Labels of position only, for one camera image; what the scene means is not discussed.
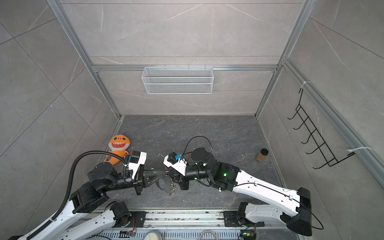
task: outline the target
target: dark gray floor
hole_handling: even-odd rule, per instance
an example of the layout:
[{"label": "dark gray floor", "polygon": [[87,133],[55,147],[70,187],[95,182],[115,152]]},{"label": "dark gray floor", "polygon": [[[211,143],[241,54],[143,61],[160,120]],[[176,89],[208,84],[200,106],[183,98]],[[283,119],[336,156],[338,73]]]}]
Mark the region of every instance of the dark gray floor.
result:
[{"label": "dark gray floor", "polygon": [[[212,154],[218,161],[238,166],[247,173],[281,185],[271,160],[255,160],[265,143],[254,116],[125,116],[119,134],[126,135],[128,149],[147,152],[146,168],[164,170],[163,157],[172,151],[182,154],[186,143],[196,135],[206,136],[212,143]],[[187,152],[196,145],[208,148],[203,138],[191,141]],[[152,185],[137,196],[134,189],[109,192],[113,200],[125,201],[129,208],[237,208],[241,202],[263,202],[239,193],[204,187],[190,182],[189,190],[176,186],[175,194],[167,195]]]}]

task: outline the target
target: robotic arm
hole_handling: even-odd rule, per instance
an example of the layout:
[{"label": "robotic arm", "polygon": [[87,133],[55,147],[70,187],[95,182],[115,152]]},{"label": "robotic arm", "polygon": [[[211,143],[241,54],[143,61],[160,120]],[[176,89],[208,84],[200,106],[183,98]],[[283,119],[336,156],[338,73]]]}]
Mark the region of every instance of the robotic arm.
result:
[{"label": "robotic arm", "polygon": [[[86,153],[80,155],[75,162],[79,161],[81,156],[86,156]],[[127,227],[131,223],[132,216],[125,203],[120,202],[114,203],[102,215],[68,228],[105,203],[109,199],[107,191],[135,188],[136,194],[140,195],[143,188],[151,186],[165,176],[171,177],[173,182],[178,183],[181,190],[188,190],[191,180],[207,179],[209,186],[218,189],[219,192],[225,190],[239,192],[272,205],[261,207],[241,203],[235,218],[239,225],[250,226],[263,221],[286,223],[287,228],[293,232],[306,236],[312,235],[311,198],[307,189],[289,190],[262,181],[238,167],[217,162],[205,148],[197,148],[191,153],[194,162],[191,166],[180,154],[172,152],[167,155],[163,163],[170,168],[169,171],[145,170],[146,157],[145,152],[138,151],[133,151],[130,156],[124,156],[123,160],[120,159],[124,165],[121,173],[117,173],[109,162],[98,164],[88,173],[89,181],[67,198],[65,207],[58,211],[60,213],[56,212],[30,233],[13,239],[81,240],[105,228]]]}]

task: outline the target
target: wall tile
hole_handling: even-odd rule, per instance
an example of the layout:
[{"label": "wall tile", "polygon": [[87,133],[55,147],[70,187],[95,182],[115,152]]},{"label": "wall tile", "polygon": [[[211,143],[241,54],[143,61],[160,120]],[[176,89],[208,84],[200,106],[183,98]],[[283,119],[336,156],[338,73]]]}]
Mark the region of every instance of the wall tile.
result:
[{"label": "wall tile", "polygon": [[63,96],[87,124],[104,102],[104,96],[86,69],[63,91]]},{"label": "wall tile", "polygon": [[253,115],[264,91],[214,91],[212,94],[147,94],[110,91],[121,114]]},{"label": "wall tile", "polygon": [[90,56],[279,56],[301,3],[63,7]]},{"label": "wall tile", "polygon": [[[307,144],[302,144],[301,142],[305,142],[309,136],[308,130],[305,126],[299,130],[293,130],[293,127],[297,128],[302,123],[298,116],[292,120],[287,119],[294,115],[294,109],[300,98],[297,94],[298,89],[300,84],[289,72],[283,71],[271,93],[270,100],[288,130],[338,232],[343,239],[380,239],[384,228],[384,223],[380,221],[384,213],[381,208],[384,201],[382,187],[357,156],[352,156],[332,167],[313,169],[323,165],[325,160],[319,150],[310,155],[305,154],[315,150],[314,140],[310,139]],[[335,157],[338,160],[346,157],[348,145],[305,92],[301,103]],[[311,127],[310,121],[307,120],[306,123]],[[322,143],[319,135],[315,135],[315,139],[319,144]],[[331,160],[330,152],[325,148],[321,149],[324,150],[328,160]]]},{"label": "wall tile", "polygon": [[104,101],[89,126],[103,143],[107,143],[115,123],[116,117],[107,102]]},{"label": "wall tile", "polygon": [[0,155],[59,96],[15,40],[0,45]]},{"label": "wall tile", "polygon": [[61,3],[303,3],[303,0],[60,0]]},{"label": "wall tile", "polygon": [[0,22],[13,37],[55,18],[46,0],[0,1]]},{"label": "wall tile", "polygon": [[59,96],[0,157],[1,239],[21,234],[87,124]]},{"label": "wall tile", "polygon": [[91,57],[93,64],[277,64],[279,56]]},{"label": "wall tile", "polygon": [[319,0],[311,18],[384,57],[384,2]]},{"label": "wall tile", "polygon": [[[99,73],[110,91],[145,91],[141,71],[102,71]],[[271,71],[215,71],[214,91],[265,90]]]},{"label": "wall tile", "polygon": [[[341,240],[325,207],[327,205],[323,203],[323,196],[319,195],[286,127],[269,100],[260,116],[260,123],[272,148],[286,187],[289,189],[304,187],[311,192],[312,212],[320,219],[324,229],[326,229],[312,229],[313,238],[316,240]],[[315,218],[312,218],[312,225],[320,227]]]},{"label": "wall tile", "polygon": [[[68,184],[68,175],[73,161],[83,152],[91,150],[100,150],[104,148],[104,143],[96,136],[96,134],[89,127],[84,133],[83,137],[73,150],[72,154],[65,162],[63,168],[56,176],[52,185],[49,187],[43,200],[34,212],[31,220],[25,228],[23,234],[32,231],[41,222],[53,214],[61,205],[64,194]],[[88,181],[88,172],[98,163],[98,155],[88,155],[82,158],[76,166],[74,173],[72,192],[81,187],[81,185]]]},{"label": "wall tile", "polygon": [[85,68],[57,19],[16,40],[60,92]]},{"label": "wall tile", "polygon": [[290,59],[384,159],[384,59],[311,19]]},{"label": "wall tile", "polygon": [[8,41],[11,38],[12,38],[12,36],[5,29],[5,27],[3,27],[3,25],[1,25],[1,23],[0,23],[0,44],[5,42],[5,41]]}]

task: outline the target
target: silver metal profile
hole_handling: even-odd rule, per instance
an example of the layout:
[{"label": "silver metal profile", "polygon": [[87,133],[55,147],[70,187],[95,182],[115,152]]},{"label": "silver metal profile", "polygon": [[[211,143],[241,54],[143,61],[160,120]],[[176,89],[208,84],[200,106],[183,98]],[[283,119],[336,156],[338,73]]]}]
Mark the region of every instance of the silver metal profile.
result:
[{"label": "silver metal profile", "polygon": [[146,67],[210,67],[214,71],[276,71],[277,66],[273,64],[253,65],[93,65],[94,71],[143,71]]},{"label": "silver metal profile", "polygon": [[[284,59],[283,66],[292,74],[300,85],[304,81],[309,81],[289,59]],[[368,147],[368,144],[362,137],[325,99],[313,84],[304,84],[303,89],[352,149],[363,146]],[[355,151],[355,153],[384,188],[384,163],[382,159],[373,150],[369,149],[359,149]]]},{"label": "silver metal profile", "polygon": [[264,106],[265,106],[269,96],[271,95],[272,89],[276,84],[276,81],[277,81],[277,79],[280,75],[280,72],[281,72],[281,62],[283,61],[284,58],[287,58],[289,56],[289,54],[292,52],[292,49],[296,43],[296,40],[299,37],[301,31],[303,30],[303,27],[304,27],[309,15],[310,15],[311,10],[312,10],[313,6],[315,5],[315,3],[316,3],[316,0],[306,0],[303,3],[303,7],[301,8],[299,16],[296,19],[296,22],[295,22],[295,25],[293,26],[291,35],[289,36],[288,41],[284,47],[284,50],[280,56],[280,59],[278,62],[279,67],[277,68],[277,71],[272,75],[272,77],[268,83],[268,86],[264,92],[264,95],[260,101],[260,104],[257,107],[257,110],[255,112],[256,118],[260,117],[260,114],[261,114],[262,110],[264,109]]},{"label": "silver metal profile", "polygon": [[111,95],[109,94],[109,91],[104,86],[101,78],[99,75],[92,69],[92,62],[89,58],[87,52],[85,51],[83,45],[81,44],[79,37],[77,36],[76,32],[73,29],[73,26],[71,22],[69,21],[67,15],[64,12],[64,9],[61,5],[61,3],[58,0],[47,0],[48,4],[50,5],[52,11],[55,13],[57,19],[59,20],[60,24],[62,25],[65,33],[67,34],[68,38],[70,39],[71,43],[73,44],[74,48],[76,49],[78,55],[80,56],[81,60],[83,61],[85,67],[88,69],[89,73],[91,74],[93,80],[95,81],[96,85],[100,89],[101,93],[103,94],[105,100],[107,101],[109,107],[111,108],[112,112],[116,116],[116,118],[119,118],[121,115],[119,113],[119,110],[117,109],[114,101],[111,98]]}]

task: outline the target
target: black corrugated hose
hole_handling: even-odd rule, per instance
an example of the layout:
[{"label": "black corrugated hose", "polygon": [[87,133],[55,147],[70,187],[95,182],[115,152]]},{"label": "black corrugated hose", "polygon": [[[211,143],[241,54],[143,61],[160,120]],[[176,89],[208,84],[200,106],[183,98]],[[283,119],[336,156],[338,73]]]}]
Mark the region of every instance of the black corrugated hose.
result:
[{"label": "black corrugated hose", "polygon": [[88,151],[88,152],[84,152],[82,154],[80,154],[76,159],[75,161],[73,162],[72,164],[72,167],[71,167],[71,170],[70,170],[70,176],[69,176],[69,179],[68,179],[68,186],[67,186],[67,191],[65,193],[65,196],[64,196],[64,200],[63,200],[63,203],[61,204],[59,210],[57,210],[57,212],[52,216],[52,218],[50,220],[48,220],[45,224],[43,224],[39,229],[37,229],[36,231],[34,231],[31,235],[29,235],[27,237],[27,240],[30,240],[31,238],[33,238],[34,236],[36,236],[39,232],[41,232],[43,229],[45,229],[48,225],[50,225],[57,217],[58,215],[60,215],[60,213],[63,211],[65,205],[67,204],[67,201],[68,201],[68,198],[70,197],[70,194],[71,194],[71,189],[72,189],[72,182],[73,182],[73,175],[74,175],[74,170],[76,168],[76,165],[77,163],[80,161],[80,159],[82,159],[83,157],[87,156],[87,155],[91,155],[91,154],[104,154],[104,155],[109,155],[111,157],[115,157],[117,159],[119,159],[121,162],[124,162],[123,161],[123,158],[120,157],[119,155],[116,155],[114,153],[111,153],[111,152],[106,152],[106,151],[100,151],[100,150],[94,150],[94,151]]}]

